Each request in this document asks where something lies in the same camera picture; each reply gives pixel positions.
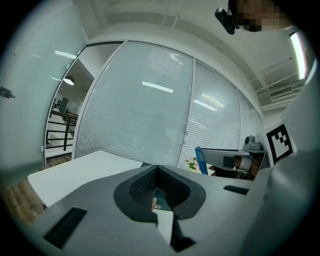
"wooden floor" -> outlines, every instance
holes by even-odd
[[[71,156],[63,156],[46,162],[46,169],[71,160]],[[30,225],[44,211],[44,204],[31,188],[27,178],[11,188],[2,191],[2,198],[8,212],[18,221]]]

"white venetian blind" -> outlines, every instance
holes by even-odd
[[[249,135],[255,136],[257,134],[256,125],[256,110],[247,101],[246,97],[239,92],[240,114],[241,114],[241,133],[239,150],[243,148],[245,138]]]
[[[196,156],[195,148],[239,146],[240,110],[237,89],[200,63],[195,64],[194,88],[178,167]]]
[[[177,166],[190,106],[193,59],[128,42],[98,79],[79,125],[75,157],[103,150]]]

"white table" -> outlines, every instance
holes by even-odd
[[[38,171],[28,181],[45,206],[50,207],[80,186],[103,177],[139,168],[142,162],[97,151]]]

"black railing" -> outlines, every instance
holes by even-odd
[[[55,148],[63,147],[63,151],[66,151],[68,146],[72,146],[72,144],[67,144],[67,140],[72,140],[73,139],[73,138],[68,138],[68,133],[71,133],[71,134],[73,133],[73,131],[71,131],[69,129],[69,127],[75,127],[76,126],[78,115],[76,115],[76,114],[70,115],[70,114],[60,113],[58,111],[51,110],[50,116],[51,115],[60,116],[60,117],[62,117],[64,119],[64,121],[66,123],[48,121],[48,123],[50,123],[50,124],[56,124],[56,125],[65,126],[65,130],[46,130],[46,136],[45,136],[46,145],[49,144],[49,141],[62,141],[63,140],[63,145],[46,146],[45,147],[46,149],[55,149]],[[48,138],[48,134],[49,133],[64,133],[64,138]]]
[[[76,116],[76,117],[78,117],[78,116],[79,116],[78,114],[74,114],[74,113],[69,112],[69,111],[68,111],[68,109],[65,111],[65,113],[66,113],[66,114],[74,115],[74,116]]]

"ceiling light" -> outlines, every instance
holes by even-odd
[[[197,103],[197,104],[199,104],[199,105],[201,105],[201,106],[203,106],[203,107],[205,107],[205,108],[207,108],[207,109],[210,109],[210,110],[212,110],[212,111],[217,111],[217,109],[216,108],[214,108],[214,107],[212,107],[212,106],[209,106],[209,105],[207,105],[207,104],[205,104],[205,103],[202,103],[201,101],[199,101],[199,100],[194,100],[193,101],[194,103]]]
[[[297,33],[291,34],[290,39],[292,41],[296,55],[296,60],[298,62],[299,79],[304,79],[306,77],[306,60],[301,41]]]
[[[163,87],[163,86],[154,84],[154,83],[150,83],[150,82],[142,81],[142,84],[143,84],[144,86],[153,87],[153,88],[156,88],[156,89],[159,89],[159,90],[162,90],[162,91],[166,91],[166,92],[168,92],[168,93],[173,93],[173,91],[174,91],[174,90],[172,90],[172,89],[169,89],[169,88],[166,88],[166,87]]]
[[[75,79],[72,76],[66,76],[63,81],[65,81],[68,85],[75,85]]]
[[[74,59],[74,60],[77,58],[76,55],[72,55],[72,54],[69,54],[69,53],[66,53],[66,52],[63,52],[63,51],[55,50],[54,53],[58,54],[58,55],[61,55],[61,56],[64,56],[64,57],[68,57],[70,59]]]

